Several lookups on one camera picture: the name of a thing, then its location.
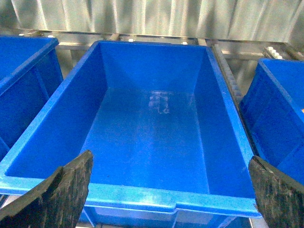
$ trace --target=stainless steel wall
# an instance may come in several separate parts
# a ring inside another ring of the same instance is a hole
[[[1,0],[0,26],[289,41],[302,48],[304,0]]]

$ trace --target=crate bottom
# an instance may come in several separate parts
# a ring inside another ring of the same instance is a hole
[[[87,149],[91,183],[209,193],[194,94],[108,88]]]

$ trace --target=blue plastic crate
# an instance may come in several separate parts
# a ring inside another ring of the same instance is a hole
[[[57,44],[0,36],[0,160],[62,82]]]
[[[0,163],[0,192],[23,194],[87,149],[82,220],[205,228],[260,217],[253,153],[209,47],[94,43]]]
[[[240,104],[260,156],[304,184],[304,62],[261,59]]]

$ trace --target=blue plastic bin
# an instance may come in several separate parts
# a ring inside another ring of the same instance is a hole
[[[57,44],[0,36],[0,160],[62,82]]]
[[[261,59],[240,109],[259,155],[304,184],[304,62]]]
[[[205,228],[260,217],[253,153],[209,47],[94,43],[0,162],[0,191],[23,194],[87,149],[82,220]]]

